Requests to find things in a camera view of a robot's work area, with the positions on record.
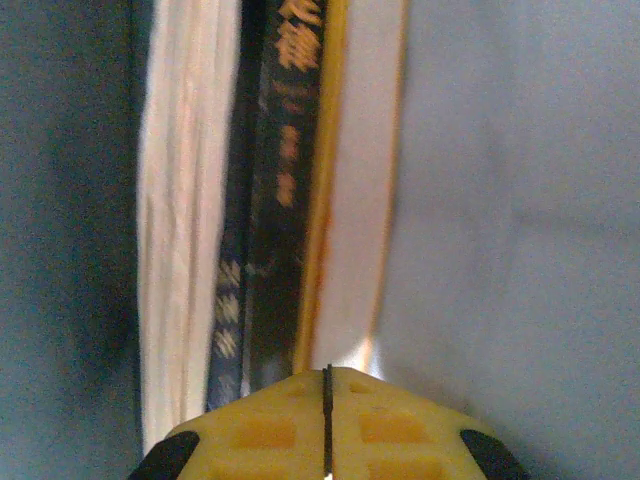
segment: black rubber tip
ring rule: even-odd
[[[531,478],[500,440],[476,430],[462,430],[460,436],[487,480]]]
[[[196,432],[181,432],[156,443],[128,480],[176,480],[199,442]]]

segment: gray background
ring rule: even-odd
[[[378,374],[534,478],[638,478],[640,7],[410,13]]]
[[[125,478],[139,459],[135,148],[149,7],[0,6],[3,479]]]
[[[2,478],[138,461],[149,4],[0,7]],[[640,471],[638,25],[633,0],[411,7],[377,368],[537,478]]]

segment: book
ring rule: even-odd
[[[244,393],[293,372],[326,0],[268,0],[254,156]]]
[[[295,371],[370,371],[384,286],[402,101],[407,0],[351,0],[330,211]]]
[[[265,0],[243,0],[240,59],[229,132],[225,212],[214,304],[206,410],[241,396],[252,158]]]
[[[140,132],[143,451],[204,412],[238,0],[157,0]]]
[[[347,13],[346,0],[328,2],[318,126],[314,143],[311,211],[293,359],[294,373],[305,370],[309,366],[313,325],[318,313],[318,299],[322,289],[323,265],[327,248],[326,232],[331,215],[334,161],[340,131]]]

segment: yellow plastic object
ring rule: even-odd
[[[480,422],[348,368],[333,369],[333,393],[334,479],[486,478],[460,436],[493,436]],[[322,398],[322,372],[308,371],[180,425],[168,437],[200,441],[177,478],[323,478]]]

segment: dark book spine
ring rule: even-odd
[[[268,0],[247,288],[249,391],[292,373],[326,0]]]
[[[265,0],[243,0],[240,59],[229,131],[223,234],[215,290],[206,410],[240,398],[252,158]]]

